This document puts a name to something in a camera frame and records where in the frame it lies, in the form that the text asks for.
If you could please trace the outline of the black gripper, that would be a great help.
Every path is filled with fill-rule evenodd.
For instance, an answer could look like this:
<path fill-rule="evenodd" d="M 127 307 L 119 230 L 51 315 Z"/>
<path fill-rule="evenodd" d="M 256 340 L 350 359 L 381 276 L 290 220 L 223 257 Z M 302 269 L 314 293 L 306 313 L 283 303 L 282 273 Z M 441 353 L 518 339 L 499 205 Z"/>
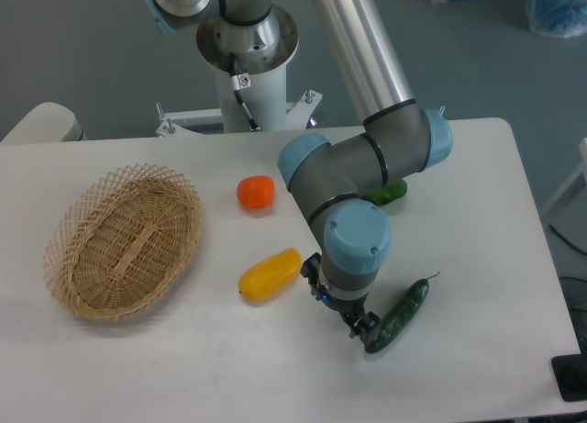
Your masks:
<path fill-rule="evenodd" d="M 381 332 L 381 319 L 373 312 L 366 312 L 366 295 L 346 300 L 335 295 L 334 288 L 327 288 L 326 279 L 321 276 L 321 255 L 316 252 L 307 258 L 301 268 L 301 275 L 310 285 L 312 296 L 332 310 L 339 312 L 349 327 L 349 337 L 360 337 L 365 347 L 371 344 Z"/>

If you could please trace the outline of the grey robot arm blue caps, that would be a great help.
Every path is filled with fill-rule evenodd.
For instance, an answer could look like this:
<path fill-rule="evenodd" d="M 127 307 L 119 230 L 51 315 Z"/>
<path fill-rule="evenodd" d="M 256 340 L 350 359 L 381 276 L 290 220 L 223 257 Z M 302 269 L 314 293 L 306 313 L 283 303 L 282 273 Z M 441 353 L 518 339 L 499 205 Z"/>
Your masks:
<path fill-rule="evenodd" d="M 390 250 L 388 217 L 368 194 L 444 161 L 453 138 L 440 112 L 419 107 L 373 0 L 312 0 L 327 33 L 362 132 L 340 143 L 307 133 L 281 151 L 282 179 L 319 252 L 302 274 L 313 296 L 339 312 L 365 351 L 394 340 L 426 298 L 414 283 L 383 317 L 365 309 Z M 285 69 L 299 38 L 272 0 L 145 0 L 160 30 L 196 26 L 196 43 L 216 77 L 225 132 L 282 131 L 292 125 Z"/>

